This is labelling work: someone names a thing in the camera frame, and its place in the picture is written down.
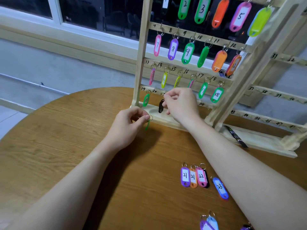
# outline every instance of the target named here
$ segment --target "round table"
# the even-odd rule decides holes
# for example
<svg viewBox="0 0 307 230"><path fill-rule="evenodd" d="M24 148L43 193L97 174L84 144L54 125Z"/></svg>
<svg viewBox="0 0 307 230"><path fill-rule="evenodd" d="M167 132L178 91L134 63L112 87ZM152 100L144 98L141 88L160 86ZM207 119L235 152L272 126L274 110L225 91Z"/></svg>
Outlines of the round table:
<svg viewBox="0 0 307 230"><path fill-rule="evenodd" d="M0 228L10 224L80 163L107 134L116 114L129 108L132 88L96 88L54 100L19 122L0 141ZM161 96L152 94L158 105ZM201 107L204 117L209 112ZM228 124L283 136L286 131L229 116ZM292 159L255 149L248 152L307 188L306 154ZM105 171L84 229L198 229L212 210L220 230L240 229L248 220L232 197L180 183L182 162L206 164L192 136L150 123L120 151Z"/></svg>

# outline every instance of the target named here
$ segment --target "person's left arm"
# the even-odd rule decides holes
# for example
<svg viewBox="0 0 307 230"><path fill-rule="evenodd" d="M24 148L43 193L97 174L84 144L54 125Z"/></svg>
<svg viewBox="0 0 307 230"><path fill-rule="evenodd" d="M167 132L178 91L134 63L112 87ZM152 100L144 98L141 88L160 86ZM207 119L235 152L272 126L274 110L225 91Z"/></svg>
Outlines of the person's left arm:
<svg viewBox="0 0 307 230"><path fill-rule="evenodd" d="M109 162L148 120L139 107L120 111L97 147L7 229L82 229Z"/></svg>

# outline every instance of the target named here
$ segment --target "floor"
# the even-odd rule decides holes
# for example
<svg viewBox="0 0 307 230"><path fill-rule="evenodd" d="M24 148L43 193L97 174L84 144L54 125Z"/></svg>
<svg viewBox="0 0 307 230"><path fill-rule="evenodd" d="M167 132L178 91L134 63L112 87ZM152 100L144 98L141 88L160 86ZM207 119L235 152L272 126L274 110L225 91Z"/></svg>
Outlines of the floor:
<svg viewBox="0 0 307 230"><path fill-rule="evenodd" d="M0 140L27 114L0 106Z"/></svg>

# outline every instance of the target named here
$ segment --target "hand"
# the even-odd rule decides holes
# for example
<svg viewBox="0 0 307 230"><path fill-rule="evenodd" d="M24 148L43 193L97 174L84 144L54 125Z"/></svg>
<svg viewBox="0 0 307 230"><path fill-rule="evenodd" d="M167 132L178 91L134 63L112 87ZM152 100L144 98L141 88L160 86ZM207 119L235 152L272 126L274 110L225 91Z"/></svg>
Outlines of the hand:
<svg viewBox="0 0 307 230"><path fill-rule="evenodd" d="M104 141L116 151L127 147L150 116L138 106L120 111Z"/></svg>
<svg viewBox="0 0 307 230"><path fill-rule="evenodd" d="M200 118L196 97L190 88L174 88L164 94L163 106L167 106L166 114L187 128L190 120Z"/></svg>

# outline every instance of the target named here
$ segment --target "orange key tag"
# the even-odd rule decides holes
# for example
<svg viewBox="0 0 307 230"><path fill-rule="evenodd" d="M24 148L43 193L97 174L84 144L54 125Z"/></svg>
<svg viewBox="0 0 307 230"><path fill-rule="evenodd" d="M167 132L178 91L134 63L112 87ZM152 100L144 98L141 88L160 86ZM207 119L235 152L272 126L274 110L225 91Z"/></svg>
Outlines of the orange key tag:
<svg viewBox="0 0 307 230"><path fill-rule="evenodd" d="M190 168L190 177L191 177L190 187L196 188L197 187L196 171L195 171L195 169L192 168L193 165L191 165L191 168Z"/></svg>
<svg viewBox="0 0 307 230"><path fill-rule="evenodd" d="M241 55L238 55L238 54L235 55L235 57L232 59L231 63L229 64L228 69L226 70L227 76L231 76L235 72L238 64L241 61L241 59L242 59Z"/></svg>
<svg viewBox="0 0 307 230"><path fill-rule="evenodd" d="M225 60L227 58L227 52L224 51L224 48L225 48L225 46L215 56L215 59L213 61L212 67L211 67L213 72L217 73L218 71L220 71L223 64L225 63Z"/></svg>
<svg viewBox="0 0 307 230"><path fill-rule="evenodd" d="M217 28L222 23L222 20L224 18L224 15L226 13L226 10L229 5L229 0L221 0L219 5L217 6L217 9L215 11L213 20L212 20L212 27Z"/></svg>

